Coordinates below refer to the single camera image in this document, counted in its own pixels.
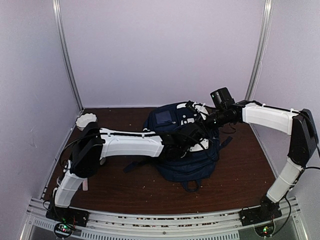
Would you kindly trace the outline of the navy blue student backpack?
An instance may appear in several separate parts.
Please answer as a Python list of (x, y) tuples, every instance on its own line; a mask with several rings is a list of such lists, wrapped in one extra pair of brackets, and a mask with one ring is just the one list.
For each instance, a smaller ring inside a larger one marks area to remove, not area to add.
[[(225, 141), (220, 141), (219, 129), (209, 129), (198, 122), (195, 116), (186, 108), (187, 102), (178, 102), (163, 105), (152, 110), (143, 123), (144, 132), (155, 132), (160, 135), (177, 130), (186, 124), (197, 124), (204, 130), (204, 138), (209, 140), (207, 150), (190, 152), (177, 160), (162, 159), (162, 152), (158, 157), (144, 159), (140, 162), (133, 161), (123, 169), (124, 173), (132, 171), (136, 167), (152, 164), (158, 172), (170, 182), (178, 182), (187, 192), (196, 192), (203, 179), (211, 176), (220, 159), (220, 151), (233, 139), (229, 136)], [(208, 113), (217, 112), (212, 108)]]

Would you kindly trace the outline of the pink white correction stick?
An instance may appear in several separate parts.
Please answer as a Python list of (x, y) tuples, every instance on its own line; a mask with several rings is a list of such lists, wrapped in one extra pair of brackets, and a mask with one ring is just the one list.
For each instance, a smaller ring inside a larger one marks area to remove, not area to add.
[(88, 185), (88, 182), (87, 181), (83, 181), (82, 182), (82, 190), (84, 192), (88, 191), (89, 190), (89, 185)]

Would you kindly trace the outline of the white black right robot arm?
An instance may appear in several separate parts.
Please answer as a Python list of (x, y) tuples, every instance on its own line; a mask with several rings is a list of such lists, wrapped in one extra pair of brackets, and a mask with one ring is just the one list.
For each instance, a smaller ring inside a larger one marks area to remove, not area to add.
[(275, 153), (263, 144), (261, 138), (258, 139), (268, 161), (277, 156), (283, 158), (283, 163), (273, 169), (275, 181), (261, 197), (259, 205), (245, 207), (239, 216), (243, 226), (271, 222), (281, 217), (281, 201), (288, 199), (288, 193), (297, 185), (309, 160), (320, 151), (312, 112), (307, 108), (296, 110), (270, 106), (256, 100), (236, 102), (226, 87), (211, 92), (210, 97), (215, 110), (204, 118), (206, 127), (218, 128), (229, 123), (243, 123), (254, 130), (264, 128), (280, 138), (272, 138)]

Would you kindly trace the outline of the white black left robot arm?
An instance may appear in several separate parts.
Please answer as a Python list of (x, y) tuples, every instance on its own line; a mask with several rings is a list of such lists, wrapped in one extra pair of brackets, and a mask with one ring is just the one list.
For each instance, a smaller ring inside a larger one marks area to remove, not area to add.
[(180, 160), (188, 153), (207, 150), (209, 138), (194, 123), (183, 125), (175, 131), (129, 132), (99, 128), (91, 122), (68, 147), (71, 148), (71, 154), (62, 166), (63, 174), (52, 191), (45, 216), (66, 225), (85, 227), (89, 213), (71, 209), (71, 200), (84, 180), (98, 172), (103, 159), (146, 156)]

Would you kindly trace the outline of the white scalloped ceramic dish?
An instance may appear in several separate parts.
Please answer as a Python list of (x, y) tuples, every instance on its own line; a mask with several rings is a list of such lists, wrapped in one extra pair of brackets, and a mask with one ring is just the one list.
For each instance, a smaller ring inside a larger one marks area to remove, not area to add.
[(95, 114), (85, 113), (76, 119), (75, 125), (80, 131), (83, 131), (89, 123), (97, 122), (97, 121), (98, 121), (98, 118)]

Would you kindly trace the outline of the aluminium right corner post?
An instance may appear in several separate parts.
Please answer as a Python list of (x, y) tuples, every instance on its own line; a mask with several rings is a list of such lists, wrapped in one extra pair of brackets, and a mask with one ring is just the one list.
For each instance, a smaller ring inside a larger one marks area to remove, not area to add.
[(256, 54), (255, 54), (254, 63), (253, 63), (253, 67), (252, 67), (252, 71), (249, 79), (249, 84), (248, 84), (247, 91), (244, 98), (247, 101), (252, 101), (254, 99), (255, 92), (260, 79), (263, 56), (267, 48), (268, 38), (270, 34), (273, 4), (274, 4), (273, 0), (264, 1), (264, 9), (263, 9), (261, 28), (260, 28)]

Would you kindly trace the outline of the aluminium corner post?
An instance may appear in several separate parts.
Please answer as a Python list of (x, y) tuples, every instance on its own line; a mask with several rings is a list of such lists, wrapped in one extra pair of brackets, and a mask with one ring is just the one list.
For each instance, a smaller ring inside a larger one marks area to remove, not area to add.
[(255, 92), (260, 79), (263, 56), (267, 48), (268, 38), (270, 34), (273, 4), (274, 4), (273, 0), (264, 1), (264, 9), (263, 9), (261, 28), (260, 28), (256, 54), (255, 54), (254, 63), (253, 63), (253, 67), (252, 67), (252, 71), (249, 79), (249, 84), (248, 84), (247, 91), (244, 98), (247, 101), (252, 101), (254, 99)]
[(63, 17), (62, 17), (62, 12), (61, 12), (61, 3), (60, 0), (53, 0), (52, 1), (52, 6), (53, 6), (53, 13), (55, 17), (55, 22), (57, 26), (57, 31), (58, 31), (58, 36), (60, 40), (60, 45), (61, 45), (61, 50), (62, 50), (62, 56), (63, 56), (63, 62), (65, 65), (67, 77), (71, 86), (71, 90), (73, 93), (73, 96), (75, 98), (77, 107), (79, 111), (82, 111), (84, 109), (79, 90), (76, 84), (75, 76), (74, 76), (74, 71), (72, 68), (72, 63), (68, 51), (68, 46), (67, 46), (67, 40), (66, 40), (66, 35), (65, 35), (65, 30), (64, 30), (64, 25), (63, 25)]

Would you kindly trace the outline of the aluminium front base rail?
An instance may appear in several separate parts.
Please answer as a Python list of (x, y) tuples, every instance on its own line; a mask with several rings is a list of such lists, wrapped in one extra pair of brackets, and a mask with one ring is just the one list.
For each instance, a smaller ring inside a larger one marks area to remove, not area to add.
[(150, 215), (88, 211), (87, 225), (76, 226), (70, 240), (263, 240), (262, 231), (274, 224), (273, 240), (308, 240), (296, 198), (282, 200), (281, 217), (243, 225), (241, 209), (207, 213)]

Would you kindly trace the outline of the aluminium left corner post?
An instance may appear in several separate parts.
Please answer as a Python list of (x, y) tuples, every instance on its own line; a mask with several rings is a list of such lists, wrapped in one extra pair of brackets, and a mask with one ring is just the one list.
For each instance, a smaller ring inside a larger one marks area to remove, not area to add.
[(71, 90), (73, 93), (73, 96), (75, 98), (77, 107), (79, 111), (82, 111), (84, 109), (79, 90), (76, 84), (75, 76), (74, 76), (74, 71), (72, 68), (72, 63), (68, 51), (68, 46), (67, 46), (67, 40), (66, 40), (66, 35), (65, 35), (65, 30), (64, 30), (64, 25), (63, 25), (63, 17), (62, 17), (62, 12), (61, 12), (61, 3), (60, 0), (53, 0), (52, 1), (52, 6), (53, 6), (53, 13), (55, 17), (55, 22), (57, 26), (57, 31), (58, 31), (58, 36), (60, 40), (60, 45), (61, 45), (61, 50), (62, 50), (62, 56), (63, 56), (63, 62), (65, 65), (67, 77), (71, 86)]

